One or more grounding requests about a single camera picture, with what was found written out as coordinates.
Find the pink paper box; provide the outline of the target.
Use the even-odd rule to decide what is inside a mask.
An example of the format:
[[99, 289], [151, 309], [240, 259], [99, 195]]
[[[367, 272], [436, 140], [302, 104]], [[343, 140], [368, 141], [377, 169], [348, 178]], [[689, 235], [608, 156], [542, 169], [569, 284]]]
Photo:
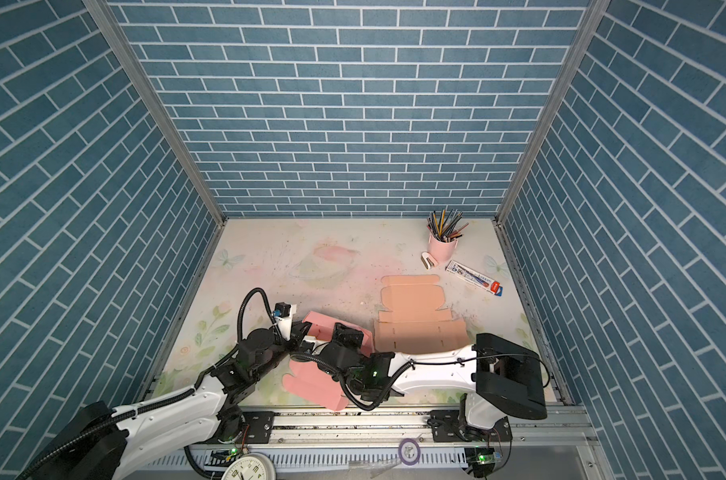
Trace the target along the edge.
[[[313, 324], [309, 335], [322, 343], [332, 339], [336, 323], [361, 330], [363, 332], [362, 353], [370, 356], [374, 352], [373, 333], [359, 325], [314, 311], [311, 311], [304, 321]], [[282, 380], [282, 385], [288, 393], [334, 412], [344, 410], [349, 405], [350, 401], [343, 394], [339, 383], [314, 362], [290, 360], [289, 368], [290, 373], [284, 375]]]

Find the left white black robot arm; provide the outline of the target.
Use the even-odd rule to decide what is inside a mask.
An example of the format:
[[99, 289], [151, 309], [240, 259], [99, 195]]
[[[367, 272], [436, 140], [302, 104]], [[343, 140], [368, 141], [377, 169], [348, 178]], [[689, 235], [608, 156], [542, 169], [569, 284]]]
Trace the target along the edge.
[[252, 331], [194, 384], [150, 402], [80, 409], [20, 473], [22, 479], [122, 479], [169, 453], [204, 440], [231, 439], [240, 402], [311, 329], [280, 321]]

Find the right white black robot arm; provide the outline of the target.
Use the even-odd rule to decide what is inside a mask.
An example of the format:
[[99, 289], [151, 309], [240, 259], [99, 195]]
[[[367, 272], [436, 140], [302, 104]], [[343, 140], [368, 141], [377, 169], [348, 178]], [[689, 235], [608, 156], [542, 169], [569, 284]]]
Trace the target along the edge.
[[365, 411], [377, 409], [392, 396], [447, 389], [463, 394], [460, 420], [477, 430], [491, 430], [507, 417], [544, 420], [548, 416], [545, 387], [550, 375], [540, 356], [490, 333], [450, 351], [365, 354], [362, 333], [338, 323], [316, 363]]

